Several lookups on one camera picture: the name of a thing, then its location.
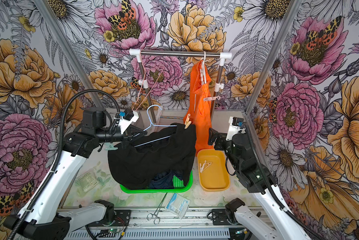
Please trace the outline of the navy blue shorts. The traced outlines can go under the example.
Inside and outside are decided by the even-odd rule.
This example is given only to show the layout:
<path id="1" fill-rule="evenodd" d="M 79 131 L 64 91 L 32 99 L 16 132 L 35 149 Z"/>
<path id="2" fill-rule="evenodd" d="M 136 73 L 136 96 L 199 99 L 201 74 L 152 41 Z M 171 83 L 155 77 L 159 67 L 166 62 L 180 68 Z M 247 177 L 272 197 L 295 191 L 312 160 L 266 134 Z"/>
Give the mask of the navy blue shorts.
<path id="1" fill-rule="evenodd" d="M 150 182 L 150 189 L 174 189 L 173 177 L 183 180 L 182 171 L 168 171 L 157 174 Z"/>

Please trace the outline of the blue hanger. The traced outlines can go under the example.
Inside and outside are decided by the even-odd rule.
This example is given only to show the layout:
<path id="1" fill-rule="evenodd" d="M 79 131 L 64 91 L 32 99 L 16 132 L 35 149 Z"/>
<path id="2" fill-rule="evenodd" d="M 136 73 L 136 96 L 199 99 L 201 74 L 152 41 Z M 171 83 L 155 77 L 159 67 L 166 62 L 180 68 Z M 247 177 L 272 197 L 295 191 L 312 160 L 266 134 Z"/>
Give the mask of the blue hanger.
<path id="1" fill-rule="evenodd" d="M 155 114 L 154 107 L 158 108 L 158 113 L 157 114 Z M 151 106 L 148 107 L 146 112 L 147 112 L 147 116 L 148 116 L 150 124 L 149 124 L 148 127 L 146 127 L 143 130 L 144 134 L 151 134 L 156 127 L 163 127 L 163 128 L 175 127 L 175 125 L 159 125 L 159 120 L 160 120 L 160 117 L 161 117 L 162 110 L 163 110 L 163 108 L 161 106 L 159 106 L 159 105 L 151 105 Z M 162 137 L 162 138 L 154 139 L 154 140 L 151 140 L 151 141 L 147 141 L 147 142 L 141 143 L 139 145 L 134 145 L 134 147 L 135 148 L 141 147 L 141 146 L 153 143 L 153 142 L 168 139 L 169 137 L 170 137 L 170 135 Z"/>

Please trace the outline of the pink hanger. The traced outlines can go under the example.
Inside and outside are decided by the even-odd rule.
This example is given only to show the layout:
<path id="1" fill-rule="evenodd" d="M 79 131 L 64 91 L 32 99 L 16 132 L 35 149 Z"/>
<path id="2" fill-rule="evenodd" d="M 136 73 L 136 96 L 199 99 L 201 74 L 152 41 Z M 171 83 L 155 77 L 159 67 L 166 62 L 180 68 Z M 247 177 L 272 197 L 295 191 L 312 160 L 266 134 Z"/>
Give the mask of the pink hanger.
<path id="1" fill-rule="evenodd" d="M 157 56 L 140 56 L 131 61 L 133 68 L 133 81 L 137 91 L 136 101 L 132 109 L 147 109 L 150 105 L 161 105 L 158 97 L 162 93 L 160 82 L 164 80 L 164 71 L 162 57 Z"/>

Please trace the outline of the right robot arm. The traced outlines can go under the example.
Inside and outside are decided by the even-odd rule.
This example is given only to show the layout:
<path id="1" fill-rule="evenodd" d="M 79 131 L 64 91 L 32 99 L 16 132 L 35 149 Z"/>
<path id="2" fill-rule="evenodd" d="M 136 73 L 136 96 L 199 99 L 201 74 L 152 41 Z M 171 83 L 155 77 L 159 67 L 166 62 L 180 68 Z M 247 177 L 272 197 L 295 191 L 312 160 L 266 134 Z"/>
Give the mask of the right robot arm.
<path id="1" fill-rule="evenodd" d="M 266 212 L 272 225 L 269 226 L 239 198 L 225 206 L 231 223 L 245 227 L 259 240 L 309 240 L 303 224 L 289 210 L 274 179 L 260 162 L 253 136 L 249 129 L 226 140 L 222 133 L 209 129 L 208 144 L 215 150 L 223 151 L 230 161 L 234 175 L 252 194 Z"/>

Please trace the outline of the yellow clothespin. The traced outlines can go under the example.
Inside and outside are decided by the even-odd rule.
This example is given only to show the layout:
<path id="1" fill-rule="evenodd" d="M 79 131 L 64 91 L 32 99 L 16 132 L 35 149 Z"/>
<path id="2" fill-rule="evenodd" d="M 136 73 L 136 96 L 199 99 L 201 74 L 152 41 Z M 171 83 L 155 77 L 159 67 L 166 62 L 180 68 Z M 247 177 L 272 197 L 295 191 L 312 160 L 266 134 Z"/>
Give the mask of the yellow clothespin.
<path id="1" fill-rule="evenodd" d="M 185 129 L 187 129 L 190 125 L 191 125 L 191 121 L 190 121 L 190 116 L 191 114 L 187 114 L 184 125 L 185 125 Z"/>

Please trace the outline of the white clothespin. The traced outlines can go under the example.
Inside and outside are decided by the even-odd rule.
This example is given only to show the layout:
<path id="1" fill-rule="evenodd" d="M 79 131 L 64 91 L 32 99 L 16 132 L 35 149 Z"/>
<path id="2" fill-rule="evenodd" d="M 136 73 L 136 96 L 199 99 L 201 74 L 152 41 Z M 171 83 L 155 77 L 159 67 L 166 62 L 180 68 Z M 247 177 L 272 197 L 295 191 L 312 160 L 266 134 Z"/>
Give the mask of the white clothespin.
<path id="1" fill-rule="evenodd" d="M 203 173 L 204 170 L 207 169 L 211 164 L 212 164 L 212 162 L 207 162 L 205 160 L 202 164 L 199 164 L 199 172 Z"/>

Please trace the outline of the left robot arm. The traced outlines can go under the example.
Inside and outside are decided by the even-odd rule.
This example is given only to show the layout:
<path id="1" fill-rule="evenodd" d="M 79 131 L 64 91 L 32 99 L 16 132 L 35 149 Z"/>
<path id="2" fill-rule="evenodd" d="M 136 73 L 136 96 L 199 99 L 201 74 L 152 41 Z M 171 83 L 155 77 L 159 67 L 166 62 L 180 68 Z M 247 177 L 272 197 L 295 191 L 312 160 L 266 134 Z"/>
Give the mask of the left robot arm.
<path id="1" fill-rule="evenodd" d="M 11 230 L 9 239 L 16 234 L 31 240 L 62 240 L 67 234 L 98 222 L 112 224 L 114 205 L 97 200 L 87 207 L 58 213 L 59 204 L 78 171 L 94 149 L 104 143 L 120 142 L 128 145 L 146 132 L 136 126 L 139 113 L 126 109 L 112 117 L 106 110 L 88 108 L 82 123 L 73 132 L 61 133 L 60 144 L 51 169 L 34 195 L 17 215 L 10 215 L 4 226 Z"/>

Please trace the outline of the green clothespin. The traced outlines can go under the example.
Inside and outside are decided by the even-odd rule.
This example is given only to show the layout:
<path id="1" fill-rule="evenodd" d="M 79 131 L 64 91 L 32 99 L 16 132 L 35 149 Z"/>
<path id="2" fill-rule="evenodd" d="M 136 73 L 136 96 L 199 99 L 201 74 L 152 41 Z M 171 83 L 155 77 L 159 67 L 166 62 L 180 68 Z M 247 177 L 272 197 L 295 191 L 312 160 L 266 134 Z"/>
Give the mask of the green clothespin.
<path id="1" fill-rule="evenodd" d="M 115 147 L 111 143 L 105 143 L 104 146 L 106 151 L 116 151 L 118 149 L 118 147 Z"/>

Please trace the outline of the black shorts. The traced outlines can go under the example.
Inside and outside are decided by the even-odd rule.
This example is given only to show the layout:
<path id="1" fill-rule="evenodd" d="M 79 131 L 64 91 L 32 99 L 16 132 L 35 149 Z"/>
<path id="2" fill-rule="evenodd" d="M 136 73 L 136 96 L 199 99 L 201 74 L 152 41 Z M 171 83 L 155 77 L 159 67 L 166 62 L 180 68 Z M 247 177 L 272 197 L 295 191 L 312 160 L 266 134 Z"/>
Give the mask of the black shorts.
<path id="1" fill-rule="evenodd" d="M 182 171 L 183 184 L 186 186 L 192 171 L 196 153 L 196 131 L 191 125 L 174 123 L 175 127 L 163 128 L 142 137 L 132 145 L 122 148 L 117 144 L 116 151 L 108 151 L 109 169 L 114 180 L 130 190 L 149 189 L 151 180 L 162 172 Z M 162 138 L 135 148 L 134 145 Z"/>

